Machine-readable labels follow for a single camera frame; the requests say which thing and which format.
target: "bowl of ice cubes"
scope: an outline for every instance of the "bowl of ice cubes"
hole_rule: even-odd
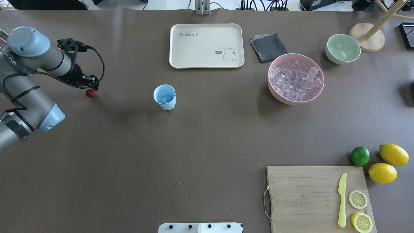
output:
[[[277,57],[267,74],[270,92],[285,104],[298,105],[314,100],[324,84],[323,73],[316,62],[297,53]]]

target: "yellow knife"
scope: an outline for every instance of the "yellow knife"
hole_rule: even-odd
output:
[[[343,173],[339,180],[338,193],[341,195],[341,206],[339,208],[338,225],[344,228],[346,225],[345,219],[345,189],[347,187],[347,174]]]

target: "lemon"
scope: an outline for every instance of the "lemon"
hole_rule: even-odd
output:
[[[380,145],[380,156],[386,163],[393,166],[405,166],[408,162],[408,153],[394,144]]]
[[[368,169],[368,175],[377,183],[388,184],[397,178],[397,171],[389,164],[376,163]]]
[[[354,190],[349,194],[349,202],[357,209],[364,209],[368,204],[368,199],[363,192]]]
[[[351,223],[355,230],[360,233],[368,233],[372,230],[371,218],[362,212],[355,212],[351,216]]]
[[[358,167],[367,165],[370,158],[369,151],[364,146],[355,147],[351,153],[351,160]]]

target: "bowl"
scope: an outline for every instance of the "bowl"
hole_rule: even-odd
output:
[[[296,101],[296,100],[286,98],[285,96],[282,96],[279,93],[277,93],[276,89],[274,88],[274,84],[272,84],[272,81],[271,81],[270,71],[272,70],[272,68],[275,68],[279,65],[283,66],[286,61],[291,61],[291,62],[298,61],[300,63],[305,63],[309,68],[316,67],[317,69],[319,69],[319,72],[318,72],[317,75],[322,80],[322,85],[320,87],[315,87],[313,89],[314,94],[312,95],[311,98],[303,100],[303,101]],[[290,105],[299,105],[299,104],[304,104],[304,103],[310,102],[310,101],[314,100],[316,97],[318,97],[319,94],[322,92],[323,87],[325,85],[325,79],[324,79],[321,68],[312,59],[308,58],[307,56],[297,54],[297,53],[287,53],[287,54],[284,54],[284,55],[281,55],[281,56],[277,57],[270,64],[270,67],[269,67],[269,70],[268,70],[268,73],[267,73],[267,85],[269,86],[269,90],[270,90],[271,94],[277,100],[279,100],[280,102],[285,103],[285,104],[290,104]]]
[[[331,62],[345,65],[359,58],[361,48],[354,38],[345,34],[335,34],[328,39],[325,53]]]

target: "red ball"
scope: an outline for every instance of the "red ball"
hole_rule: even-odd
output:
[[[95,91],[92,89],[87,89],[85,94],[87,97],[92,98],[95,96]]]

